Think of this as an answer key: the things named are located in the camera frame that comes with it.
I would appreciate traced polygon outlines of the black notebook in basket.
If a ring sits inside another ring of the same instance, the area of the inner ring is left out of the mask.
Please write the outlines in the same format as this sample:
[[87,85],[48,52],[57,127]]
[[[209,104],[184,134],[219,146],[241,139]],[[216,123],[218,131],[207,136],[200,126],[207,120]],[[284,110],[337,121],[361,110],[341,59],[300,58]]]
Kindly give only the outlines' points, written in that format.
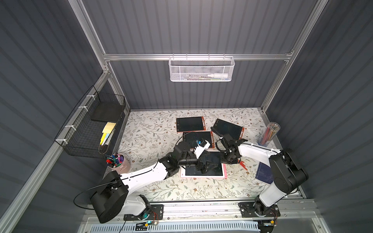
[[116,123],[123,112],[123,106],[119,103],[100,102],[95,108],[91,120]]

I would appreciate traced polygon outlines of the dark blue book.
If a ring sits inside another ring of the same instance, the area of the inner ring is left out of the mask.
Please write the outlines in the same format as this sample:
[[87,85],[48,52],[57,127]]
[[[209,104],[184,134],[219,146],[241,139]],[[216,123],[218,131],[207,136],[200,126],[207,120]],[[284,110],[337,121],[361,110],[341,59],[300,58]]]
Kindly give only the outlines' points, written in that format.
[[267,184],[271,184],[274,181],[271,168],[268,165],[261,162],[258,164],[255,178]]

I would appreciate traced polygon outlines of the red tablet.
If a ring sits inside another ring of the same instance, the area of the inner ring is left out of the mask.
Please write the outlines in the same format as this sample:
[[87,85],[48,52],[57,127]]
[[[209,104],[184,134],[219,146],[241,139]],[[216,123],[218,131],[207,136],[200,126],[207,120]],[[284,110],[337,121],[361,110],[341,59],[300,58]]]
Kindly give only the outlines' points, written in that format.
[[244,128],[218,118],[216,119],[214,125],[211,127],[211,131],[213,131],[218,136],[229,134],[233,139],[239,140],[243,135]]
[[176,119],[177,132],[205,131],[205,121],[202,116],[181,117]]
[[197,142],[201,141],[202,139],[210,143],[209,149],[213,149],[215,147],[211,131],[188,132],[188,133],[183,132],[183,141],[189,143],[192,149],[195,148],[197,146]]

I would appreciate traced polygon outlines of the clear tube of colour pencils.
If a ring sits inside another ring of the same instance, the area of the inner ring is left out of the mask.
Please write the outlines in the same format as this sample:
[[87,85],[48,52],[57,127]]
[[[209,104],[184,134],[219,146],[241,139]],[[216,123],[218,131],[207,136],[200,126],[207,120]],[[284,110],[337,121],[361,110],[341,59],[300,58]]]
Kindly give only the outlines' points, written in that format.
[[280,131],[281,127],[276,122],[270,122],[261,137],[258,140],[258,144],[263,147],[267,147],[276,134]]

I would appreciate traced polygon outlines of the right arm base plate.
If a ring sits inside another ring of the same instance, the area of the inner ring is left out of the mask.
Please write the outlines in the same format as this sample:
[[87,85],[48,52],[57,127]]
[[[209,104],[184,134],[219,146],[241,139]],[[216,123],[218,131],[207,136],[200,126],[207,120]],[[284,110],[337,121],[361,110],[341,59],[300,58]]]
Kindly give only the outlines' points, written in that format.
[[278,218],[281,216],[277,205],[273,204],[271,207],[259,204],[259,202],[240,202],[238,203],[241,216],[243,218],[253,217],[273,217]]

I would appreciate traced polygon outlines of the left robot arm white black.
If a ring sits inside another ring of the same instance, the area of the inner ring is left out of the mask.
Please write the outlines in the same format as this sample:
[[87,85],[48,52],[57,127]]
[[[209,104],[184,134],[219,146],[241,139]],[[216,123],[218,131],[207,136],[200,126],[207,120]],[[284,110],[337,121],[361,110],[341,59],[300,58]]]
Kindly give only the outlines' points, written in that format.
[[144,195],[134,195],[134,192],[174,176],[181,167],[192,167],[206,174],[221,166],[220,159],[211,157],[206,151],[208,147],[209,143],[204,141],[191,150],[191,145],[182,141],[154,165],[131,173],[119,174],[115,170],[108,173],[93,189],[90,198],[99,222],[107,223],[120,212],[146,219],[152,212],[152,206]]

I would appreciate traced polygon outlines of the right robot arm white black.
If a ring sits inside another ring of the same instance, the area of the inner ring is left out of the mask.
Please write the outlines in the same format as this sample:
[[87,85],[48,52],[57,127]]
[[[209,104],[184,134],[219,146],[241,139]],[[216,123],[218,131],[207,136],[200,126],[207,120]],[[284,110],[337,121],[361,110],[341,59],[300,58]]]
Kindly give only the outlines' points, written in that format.
[[308,180],[309,175],[295,157],[285,150],[269,149],[249,144],[246,139],[234,139],[231,135],[218,135],[223,149],[215,143],[222,153],[221,162],[239,164],[243,157],[254,159],[268,166],[273,175],[272,183],[254,200],[253,209],[257,216],[265,217],[275,212],[276,203],[296,190]]

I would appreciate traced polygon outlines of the yellow sticky notes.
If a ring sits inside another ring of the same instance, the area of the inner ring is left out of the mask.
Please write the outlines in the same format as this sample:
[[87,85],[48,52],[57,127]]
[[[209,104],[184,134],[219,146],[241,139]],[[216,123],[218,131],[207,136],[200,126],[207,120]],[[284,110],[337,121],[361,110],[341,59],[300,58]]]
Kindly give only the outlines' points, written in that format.
[[103,131],[102,131],[102,138],[100,140],[100,145],[104,145],[107,141],[107,139],[109,138],[109,136],[111,135],[112,131],[114,130],[116,126],[116,123],[113,123],[113,122],[107,122]]

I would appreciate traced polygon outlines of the pink cup of markers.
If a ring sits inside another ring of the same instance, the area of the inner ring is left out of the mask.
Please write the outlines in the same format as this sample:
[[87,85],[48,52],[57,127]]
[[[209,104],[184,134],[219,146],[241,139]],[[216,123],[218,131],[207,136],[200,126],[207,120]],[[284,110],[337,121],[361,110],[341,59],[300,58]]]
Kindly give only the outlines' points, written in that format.
[[106,156],[106,164],[110,170],[116,171],[118,174],[129,173],[131,165],[125,156],[121,153]]

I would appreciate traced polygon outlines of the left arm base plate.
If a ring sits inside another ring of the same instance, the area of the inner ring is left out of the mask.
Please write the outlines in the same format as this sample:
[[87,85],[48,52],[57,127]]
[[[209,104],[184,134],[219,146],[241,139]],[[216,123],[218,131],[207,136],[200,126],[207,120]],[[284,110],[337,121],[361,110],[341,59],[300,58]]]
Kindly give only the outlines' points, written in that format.
[[152,204],[150,207],[146,207],[145,210],[138,216],[124,215],[124,220],[129,221],[140,221],[140,220],[162,220],[164,214],[164,205]]

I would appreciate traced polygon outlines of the white marker in basket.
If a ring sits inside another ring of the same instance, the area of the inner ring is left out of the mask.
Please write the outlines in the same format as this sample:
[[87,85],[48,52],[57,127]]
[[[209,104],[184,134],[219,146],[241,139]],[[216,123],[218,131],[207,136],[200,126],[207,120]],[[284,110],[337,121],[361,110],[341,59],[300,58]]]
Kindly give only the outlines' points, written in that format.
[[229,80],[229,75],[226,73],[214,73],[214,74],[208,74],[207,78],[213,79],[213,80]]

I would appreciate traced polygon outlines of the pink white writing tablet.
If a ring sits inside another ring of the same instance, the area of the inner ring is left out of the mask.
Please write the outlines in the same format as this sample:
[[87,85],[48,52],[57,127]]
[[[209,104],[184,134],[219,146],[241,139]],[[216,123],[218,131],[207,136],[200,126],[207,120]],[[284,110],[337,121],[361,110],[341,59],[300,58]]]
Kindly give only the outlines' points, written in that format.
[[195,167],[185,167],[181,168],[181,178],[226,178],[226,167],[220,161],[221,153],[218,151],[204,151],[200,156],[200,159],[204,162],[211,161],[213,163],[219,164],[217,168],[210,171],[207,174],[202,174],[195,170]]

